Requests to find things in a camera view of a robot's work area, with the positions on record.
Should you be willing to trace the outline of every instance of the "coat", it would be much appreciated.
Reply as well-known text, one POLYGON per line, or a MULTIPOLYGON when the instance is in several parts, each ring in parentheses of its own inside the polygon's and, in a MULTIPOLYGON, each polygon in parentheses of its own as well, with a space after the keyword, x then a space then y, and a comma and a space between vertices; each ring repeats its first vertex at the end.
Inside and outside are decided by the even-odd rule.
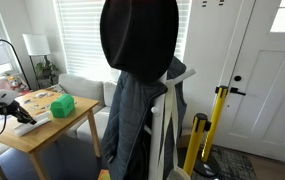
MULTIPOLYGON (((167 78, 173 79, 185 72, 185 65, 174 57, 167 78)), ((182 83, 176 85, 179 127, 186 110, 183 100, 182 83)), ((151 124, 153 101, 167 91, 161 82, 143 84, 130 73, 121 73, 114 93, 109 122, 102 139, 102 156, 107 160, 113 179, 147 179, 149 137, 144 125, 151 124)), ((172 124, 167 133, 165 154, 165 177, 173 167, 172 124)))

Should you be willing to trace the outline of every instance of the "yellow pole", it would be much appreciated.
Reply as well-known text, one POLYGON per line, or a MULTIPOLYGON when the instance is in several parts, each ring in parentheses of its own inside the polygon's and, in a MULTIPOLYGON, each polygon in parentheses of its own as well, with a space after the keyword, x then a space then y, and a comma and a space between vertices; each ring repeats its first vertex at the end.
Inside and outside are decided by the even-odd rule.
POLYGON ((183 166, 183 170, 188 173, 189 176, 191 176, 193 172, 193 167, 195 164, 196 156, 199 151, 203 132, 204 130, 208 131, 209 129, 210 122, 208 121, 207 116, 202 113, 196 114, 194 116, 192 134, 183 166))
POLYGON ((222 110, 224 100, 225 100, 227 93, 228 93, 228 87, 226 87, 226 86, 220 86, 219 87, 218 92, 217 92, 218 95, 216 97, 215 106, 214 106, 214 110, 213 110, 213 114, 212 114, 212 120, 211 120, 212 127, 211 127, 210 132, 208 133, 208 136, 206 138, 206 142, 204 145, 204 149, 202 151, 201 160, 204 163, 208 160, 208 157, 210 154, 214 134, 215 134, 218 122, 219 122, 220 113, 221 113, 221 110, 222 110))

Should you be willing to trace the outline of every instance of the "door lock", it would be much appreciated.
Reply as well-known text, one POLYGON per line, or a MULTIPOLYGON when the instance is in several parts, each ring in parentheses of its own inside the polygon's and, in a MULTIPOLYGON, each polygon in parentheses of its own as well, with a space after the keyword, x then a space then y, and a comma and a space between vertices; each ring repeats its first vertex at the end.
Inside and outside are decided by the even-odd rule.
POLYGON ((238 90, 239 90, 239 88, 231 87, 230 93, 240 94, 240 95, 242 95, 242 96, 245 96, 245 95, 246 95, 246 93, 239 92, 238 90))
POLYGON ((238 81, 241 81, 241 79, 242 79, 241 76, 235 76, 235 77, 234 77, 234 81, 237 81, 237 82, 238 82, 238 81))

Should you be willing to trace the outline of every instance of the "green cube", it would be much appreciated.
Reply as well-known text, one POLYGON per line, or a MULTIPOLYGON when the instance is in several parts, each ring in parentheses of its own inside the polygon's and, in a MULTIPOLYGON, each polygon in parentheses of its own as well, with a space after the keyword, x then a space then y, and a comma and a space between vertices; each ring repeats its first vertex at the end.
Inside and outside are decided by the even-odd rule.
POLYGON ((52 102, 50 110, 54 118, 64 118, 74 109, 74 98, 69 94, 62 94, 52 102))

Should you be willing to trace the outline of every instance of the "black cable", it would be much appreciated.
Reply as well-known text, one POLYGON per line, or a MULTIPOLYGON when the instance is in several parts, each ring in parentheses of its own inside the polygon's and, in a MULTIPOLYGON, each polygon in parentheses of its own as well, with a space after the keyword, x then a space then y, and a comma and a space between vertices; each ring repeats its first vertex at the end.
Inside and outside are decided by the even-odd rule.
POLYGON ((7 114, 4 115, 4 124, 3 124, 3 128, 2 128, 2 130, 0 132, 0 135, 3 133, 3 131, 5 129, 5 126, 6 126, 6 116, 7 116, 7 114))

